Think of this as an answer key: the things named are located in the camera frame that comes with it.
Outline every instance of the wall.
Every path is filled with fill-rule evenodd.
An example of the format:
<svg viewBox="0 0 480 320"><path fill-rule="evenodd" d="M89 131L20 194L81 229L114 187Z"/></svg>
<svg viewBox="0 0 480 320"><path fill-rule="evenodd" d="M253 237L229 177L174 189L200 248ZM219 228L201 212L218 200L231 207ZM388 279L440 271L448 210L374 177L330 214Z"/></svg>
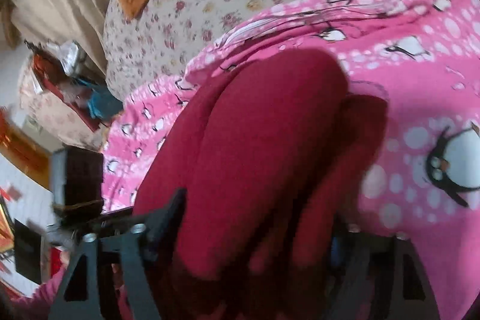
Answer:
<svg viewBox="0 0 480 320"><path fill-rule="evenodd" d="M22 127L26 113L18 108L18 76L27 62L29 50L20 45L14 51L0 52L0 106L10 108L12 120Z"/></svg>
<svg viewBox="0 0 480 320"><path fill-rule="evenodd" d="M11 106L13 121L18 127L25 122L26 113L18 108L18 77L22 65L27 61L28 49L20 46L15 51L0 52L0 106ZM0 186L11 183L23 197L17 202L8 202L12 219L23 224L30 220L36 226L45 228L54 222L51 211L52 193L24 175L6 158L0 155ZM4 261L9 272L0 272L0 278L25 295L31 295L37 285L15 272L15 264Z"/></svg>

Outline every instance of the beige curtain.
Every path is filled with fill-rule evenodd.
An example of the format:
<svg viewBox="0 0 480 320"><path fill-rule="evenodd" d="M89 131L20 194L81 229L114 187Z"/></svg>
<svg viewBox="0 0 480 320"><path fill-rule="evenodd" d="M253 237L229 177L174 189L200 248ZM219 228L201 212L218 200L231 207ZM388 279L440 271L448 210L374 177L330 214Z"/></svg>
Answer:
<svg viewBox="0 0 480 320"><path fill-rule="evenodd" d="M109 0L12 0L11 21L33 43L77 41L105 75L103 24Z"/></svg>

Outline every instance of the white polka dot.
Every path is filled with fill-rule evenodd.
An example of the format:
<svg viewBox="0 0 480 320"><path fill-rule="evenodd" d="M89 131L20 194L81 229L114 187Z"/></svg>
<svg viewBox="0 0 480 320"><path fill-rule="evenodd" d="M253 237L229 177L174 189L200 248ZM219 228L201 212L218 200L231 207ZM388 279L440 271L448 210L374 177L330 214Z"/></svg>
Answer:
<svg viewBox="0 0 480 320"><path fill-rule="evenodd" d="M455 214L455 210L457 209L457 204L455 203L455 201L453 201L452 199L447 199L447 201L445 201L445 213L448 214L449 216L452 216Z"/></svg>
<svg viewBox="0 0 480 320"><path fill-rule="evenodd" d="M387 174L378 164L374 164L365 175L361 186L362 194L369 199L377 198L387 187Z"/></svg>
<svg viewBox="0 0 480 320"><path fill-rule="evenodd" d="M426 6L424 6L423 4L420 4L420 5L418 5L418 6L415 6L413 9L414 9L415 12L416 12L418 15L420 15L420 16L423 15L423 14L425 14L425 13L427 12L427 8L426 8Z"/></svg>
<svg viewBox="0 0 480 320"><path fill-rule="evenodd" d="M462 48L460 48L457 44L452 45L452 50L455 52L456 55L463 55Z"/></svg>
<svg viewBox="0 0 480 320"><path fill-rule="evenodd" d="M368 69L375 69L375 68L377 68L379 65L380 65L380 63L378 63L378 62L371 62L371 63L368 63L368 64L367 64L367 68L368 68Z"/></svg>
<svg viewBox="0 0 480 320"><path fill-rule="evenodd" d="M465 85L462 82L455 83L452 88L456 91L465 90Z"/></svg>
<svg viewBox="0 0 480 320"><path fill-rule="evenodd" d="M364 55L358 55L358 56L352 57L352 61L354 61L355 63L363 63L365 60L366 58Z"/></svg>
<svg viewBox="0 0 480 320"><path fill-rule="evenodd" d="M437 120L435 120L434 118L429 118L428 119L428 126L429 126L430 129L437 130L438 129Z"/></svg>
<svg viewBox="0 0 480 320"><path fill-rule="evenodd" d="M435 216L433 213L430 213L428 216L427 216L427 221L429 223L432 223L432 224L435 224L437 222L437 216Z"/></svg>
<svg viewBox="0 0 480 320"><path fill-rule="evenodd" d="M450 18L447 18L445 20L445 27L453 37L455 37L456 39L460 38L460 28L458 27L455 21L453 21Z"/></svg>
<svg viewBox="0 0 480 320"><path fill-rule="evenodd" d="M403 139L408 147L417 150L427 143L428 131L423 127L413 127L403 135Z"/></svg>
<svg viewBox="0 0 480 320"><path fill-rule="evenodd" d="M403 189L403 178L400 174L392 174L390 177L390 191L398 194Z"/></svg>
<svg viewBox="0 0 480 320"><path fill-rule="evenodd" d="M440 190L436 187L431 188L427 194L427 202L431 208L437 209L440 206L441 201L441 193Z"/></svg>
<svg viewBox="0 0 480 320"><path fill-rule="evenodd" d="M430 25L424 25L423 31L428 34L432 34L434 32L433 28Z"/></svg>
<svg viewBox="0 0 480 320"><path fill-rule="evenodd" d="M466 201L469 204L469 208L476 211L480 206L480 192L471 191L466 194Z"/></svg>
<svg viewBox="0 0 480 320"><path fill-rule="evenodd" d="M386 142L387 150L390 152L398 152L400 143L395 139L388 139Z"/></svg>
<svg viewBox="0 0 480 320"><path fill-rule="evenodd" d="M473 30L475 31L475 33L477 33L480 36L480 23L479 22L474 22L472 24L472 26L473 26Z"/></svg>
<svg viewBox="0 0 480 320"><path fill-rule="evenodd" d="M475 7L480 7L480 0L472 0L472 5Z"/></svg>
<svg viewBox="0 0 480 320"><path fill-rule="evenodd" d="M397 227L402 221L402 210L395 204L383 205L378 215L382 224L388 229Z"/></svg>
<svg viewBox="0 0 480 320"><path fill-rule="evenodd" d="M472 21L472 16L467 10L462 9L462 15L467 21Z"/></svg>
<svg viewBox="0 0 480 320"><path fill-rule="evenodd" d="M349 71L350 70L350 64L349 62L345 61L345 60L341 60L340 61L340 65L342 66L342 69L344 71Z"/></svg>
<svg viewBox="0 0 480 320"><path fill-rule="evenodd" d="M450 51L447 49L447 47L445 45L443 45L442 43L439 43L439 42L436 42L434 45L436 50L438 50L439 52L442 52L442 53L445 53L446 55L449 55L450 54Z"/></svg>
<svg viewBox="0 0 480 320"><path fill-rule="evenodd" d="M373 0L358 0L359 4L372 4Z"/></svg>
<svg viewBox="0 0 480 320"><path fill-rule="evenodd" d="M270 11L273 12L273 13L276 13L278 11L282 11L284 9L283 5L282 4L276 4L275 6L273 6Z"/></svg>
<svg viewBox="0 0 480 320"><path fill-rule="evenodd" d="M205 64L212 64L215 61L215 55L207 53L205 56Z"/></svg>
<svg viewBox="0 0 480 320"><path fill-rule="evenodd" d="M426 188L430 186L428 176L425 171L425 156L415 156L412 159L412 179L418 187Z"/></svg>
<svg viewBox="0 0 480 320"><path fill-rule="evenodd" d="M413 201L415 201L416 198L417 198L417 191L412 187L408 187L405 193L406 201L412 203Z"/></svg>
<svg viewBox="0 0 480 320"><path fill-rule="evenodd" d="M470 48L472 48L477 55L480 54L480 41L478 41L477 37L473 34L470 34L469 44Z"/></svg>
<svg viewBox="0 0 480 320"><path fill-rule="evenodd" d="M413 214L414 214L415 216L417 216L419 219L422 218L422 216L423 216L423 209L422 209L422 207L419 206L419 205L414 206L414 208L413 208Z"/></svg>

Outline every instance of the red flower pattern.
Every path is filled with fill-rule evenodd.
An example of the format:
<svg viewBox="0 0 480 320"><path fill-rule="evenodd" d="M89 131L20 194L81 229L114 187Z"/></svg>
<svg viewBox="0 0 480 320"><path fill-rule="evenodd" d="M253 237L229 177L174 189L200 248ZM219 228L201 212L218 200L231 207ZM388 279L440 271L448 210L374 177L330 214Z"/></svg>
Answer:
<svg viewBox="0 0 480 320"><path fill-rule="evenodd" d="M179 12L179 11L183 10L184 7L185 7L185 2L183 2L183 1L178 1L178 2L177 2L176 12Z"/></svg>
<svg viewBox="0 0 480 320"><path fill-rule="evenodd" d="M205 41L206 43L208 43L209 41L212 40L212 31L209 30L209 29L204 29L202 31L202 39L203 41Z"/></svg>

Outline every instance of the red object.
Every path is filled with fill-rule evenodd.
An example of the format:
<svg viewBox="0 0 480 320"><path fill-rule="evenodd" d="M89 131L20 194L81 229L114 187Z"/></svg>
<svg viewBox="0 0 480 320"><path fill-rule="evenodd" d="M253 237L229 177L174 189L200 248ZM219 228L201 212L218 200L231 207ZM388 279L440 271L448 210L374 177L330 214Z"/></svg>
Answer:
<svg viewBox="0 0 480 320"><path fill-rule="evenodd" d="M62 252L55 247L50 249L50 276L53 277L62 268L62 261L60 260L60 254Z"/></svg>
<svg viewBox="0 0 480 320"><path fill-rule="evenodd" d="M348 94L335 59L315 50L208 81L134 208L150 212L187 188L173 260L149 276L165 318L318 318L333 217L374 160L386 107Z"/></svg>

